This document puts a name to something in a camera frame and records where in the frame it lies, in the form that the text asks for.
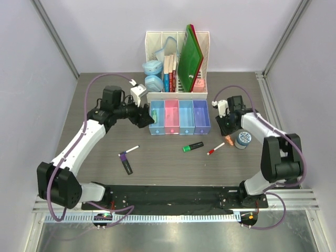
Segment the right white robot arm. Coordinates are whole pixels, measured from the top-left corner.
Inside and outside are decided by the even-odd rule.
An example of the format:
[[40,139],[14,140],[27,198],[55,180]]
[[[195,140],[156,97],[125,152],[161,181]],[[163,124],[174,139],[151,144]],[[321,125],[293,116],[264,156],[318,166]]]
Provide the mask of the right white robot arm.
[[297,134],[286,134],[273,127],[260,113],[247,108],[242,96],[212,101],[212,106],[218,110],[216,121],[222,136],[246,130],[262,144],[260,171],[240,183],[239,205],[257,207],[267,190],[277,185],[290,186],[303,178],[301,141]]

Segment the purple drawer bin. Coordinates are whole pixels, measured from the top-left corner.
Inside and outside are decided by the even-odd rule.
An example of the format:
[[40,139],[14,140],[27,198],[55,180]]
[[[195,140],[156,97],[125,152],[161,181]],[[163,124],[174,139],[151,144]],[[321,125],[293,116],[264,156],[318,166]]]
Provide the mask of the purple drawer bin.
[[206,100],[193,100],[195,131],[194,134],[208,134],[211,129]]

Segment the purple capped white pen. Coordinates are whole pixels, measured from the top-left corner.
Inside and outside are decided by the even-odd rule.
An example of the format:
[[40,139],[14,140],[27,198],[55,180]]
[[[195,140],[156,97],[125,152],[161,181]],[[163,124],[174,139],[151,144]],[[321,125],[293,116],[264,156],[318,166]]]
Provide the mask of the purple capped white pen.
[[127,154],[127,153],[129,153],[129,152],[131,152],[131,151],[134,151],[134,150],[138,149],[139,147],[140,147],[139,145],[136,145],[136,146],[134,146],[134,147],[132,147],[132,148],[130,148],[130,149],[124,151],[123,154]]

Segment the blue spine book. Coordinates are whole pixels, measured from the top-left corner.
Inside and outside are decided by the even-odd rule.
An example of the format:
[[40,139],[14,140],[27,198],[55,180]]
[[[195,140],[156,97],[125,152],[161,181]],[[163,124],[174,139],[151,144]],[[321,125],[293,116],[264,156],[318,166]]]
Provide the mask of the blue spine book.
[[170,56],[164,56],[164,64],[163,64],[164,92],[170,92],[169,65],[170,65]]

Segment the purple black highlighter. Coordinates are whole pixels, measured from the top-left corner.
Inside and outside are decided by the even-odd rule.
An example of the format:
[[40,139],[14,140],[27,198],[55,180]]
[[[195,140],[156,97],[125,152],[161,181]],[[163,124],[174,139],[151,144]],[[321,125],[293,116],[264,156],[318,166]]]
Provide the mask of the purple black highlighter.
[[133,173],[133,171],[132,171],[130,163],[129,163],[127,157],[126,157],[126,153],[125,152],[120,153],[119,158],[121,160],[121,163],[123,164],[123,167],[124,167],[127,175],[131,175]]

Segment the white file organizer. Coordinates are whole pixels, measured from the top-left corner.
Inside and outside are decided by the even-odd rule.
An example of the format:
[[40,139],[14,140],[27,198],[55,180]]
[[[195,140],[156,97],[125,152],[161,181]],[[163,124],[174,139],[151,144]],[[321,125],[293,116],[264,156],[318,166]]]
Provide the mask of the white file organizer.
[[[199,45],[201,47],[204,59],[197,75],[198,78],[205,80],[205,90],[203,93],[184,92],[180,80],[177,80],[176,92],[150,92],[147,94],[148,102],[153,100],[206,100],[208,94],[207,87],[207,67],[210,48],[210,32],[197,31],[196,32]],[[147,31],[145,34],[145,56],[146,61],[156,59],[154,52],[161,49],[166,39],[172,36],[178,42],[178,50],[181,53],[183,40],[185,36],[184,31]]]

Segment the pink drawer bin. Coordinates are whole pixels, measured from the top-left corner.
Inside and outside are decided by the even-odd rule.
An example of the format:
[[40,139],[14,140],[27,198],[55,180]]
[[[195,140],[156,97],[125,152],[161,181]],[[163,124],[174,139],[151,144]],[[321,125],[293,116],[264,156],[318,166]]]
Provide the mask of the pink drawer bin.
[[179,134],[179,101],[164,101],[164,130],[165,134]]

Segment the lower blue tape dispenser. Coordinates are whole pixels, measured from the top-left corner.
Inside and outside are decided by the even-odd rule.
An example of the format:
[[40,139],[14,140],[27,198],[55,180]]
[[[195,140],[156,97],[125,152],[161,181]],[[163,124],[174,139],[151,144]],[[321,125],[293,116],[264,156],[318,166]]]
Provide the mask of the lower blue tape dispenser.
[[156,75],[146,76],[144,82],[148,92],[161,92],[164,88],[162,79]]

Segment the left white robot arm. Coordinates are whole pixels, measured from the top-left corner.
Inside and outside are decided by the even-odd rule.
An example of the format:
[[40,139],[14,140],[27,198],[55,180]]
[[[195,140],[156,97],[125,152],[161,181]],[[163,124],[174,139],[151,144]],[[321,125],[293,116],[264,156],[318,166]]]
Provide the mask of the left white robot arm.
[[146,94],[144,85],[131,88],[129,100],[118,86],[106,86],[96,106],[86,112],[83,124],[65,147],[49,163],[41,162],[37,168],[38,195],[49,204],[67,209],[78,203],[94,202],[100,209],[107,209],[112,202],[110,188],[98,182],[80,184],[77,175],[82,163],[93,147],[108,133],[118,120],[128,119],[138,128],[154,122],[149,105],[141,104]]

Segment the green black highlighter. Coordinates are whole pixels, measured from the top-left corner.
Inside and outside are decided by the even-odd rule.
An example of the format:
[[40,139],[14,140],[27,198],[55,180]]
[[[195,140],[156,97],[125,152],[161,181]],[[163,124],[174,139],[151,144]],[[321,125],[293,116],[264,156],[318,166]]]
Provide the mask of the green black highlighter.
[[189,144],[187,146],[182,147],[183,152],[189,152],[191,150],[195,150],[198,148],[201,148],[204,146],[203,142],[197,142],[197,143],[193,143],[193,144]]

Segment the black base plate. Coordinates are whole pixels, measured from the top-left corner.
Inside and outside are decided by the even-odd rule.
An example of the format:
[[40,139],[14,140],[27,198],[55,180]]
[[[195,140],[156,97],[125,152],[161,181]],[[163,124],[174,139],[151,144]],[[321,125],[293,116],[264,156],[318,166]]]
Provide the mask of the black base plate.
[[133,205],[133,215],[216,215],[268,208],[264,194],[250,196],[239,186],[106,185],[104,189],[84,192],[82,209],[94,209],[89,201],[116,209]]

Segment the orange mini highlighter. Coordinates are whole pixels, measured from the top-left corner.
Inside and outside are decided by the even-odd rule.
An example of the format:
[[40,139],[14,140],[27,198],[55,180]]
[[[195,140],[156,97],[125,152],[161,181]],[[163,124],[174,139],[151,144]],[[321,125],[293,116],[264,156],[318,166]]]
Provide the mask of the orange mini highlighter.
[[226,141],[230,146],[234,146],[234,142],[233,142],[233,140],[232,140],[232,138],[231,138],[230,135],[227,135],[227,136],[225,136],[224,138],[225,138],[225,141]]

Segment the light green mini highlighter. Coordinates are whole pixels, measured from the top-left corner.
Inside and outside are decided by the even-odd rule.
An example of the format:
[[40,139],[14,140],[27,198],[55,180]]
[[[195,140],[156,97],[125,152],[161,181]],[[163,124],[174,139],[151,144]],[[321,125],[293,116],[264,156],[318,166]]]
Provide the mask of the light green mini highlighter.
[[152,118],[154,120],[154,123],[157,123],[157,112],[156,112],[156,110],[152,111]]

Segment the blue washi tape roll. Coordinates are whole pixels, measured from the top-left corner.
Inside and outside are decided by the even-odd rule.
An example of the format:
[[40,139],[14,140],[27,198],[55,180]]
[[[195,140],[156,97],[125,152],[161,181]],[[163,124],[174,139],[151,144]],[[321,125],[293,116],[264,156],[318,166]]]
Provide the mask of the blue washi tape roll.
[[249,132],[242,131],[236,137],[234,145],[236,148],[243,150],[250,144],[251,139],[252,136]]

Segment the blue drawer bin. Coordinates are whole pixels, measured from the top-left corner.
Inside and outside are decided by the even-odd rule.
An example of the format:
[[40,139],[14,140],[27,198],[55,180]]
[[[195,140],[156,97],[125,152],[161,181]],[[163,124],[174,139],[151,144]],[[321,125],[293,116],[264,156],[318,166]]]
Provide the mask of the blue drawer bin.
[[193,135],[195,131],[195,119],[192,100],[179,101],[179,123],[181,135]]
[[164,135],[164,101],[163,100],[153,100],[150,103],[150,115],[152,116],[152,111],[157,112],[157,123],[149,125],[149,130],[151,135]]

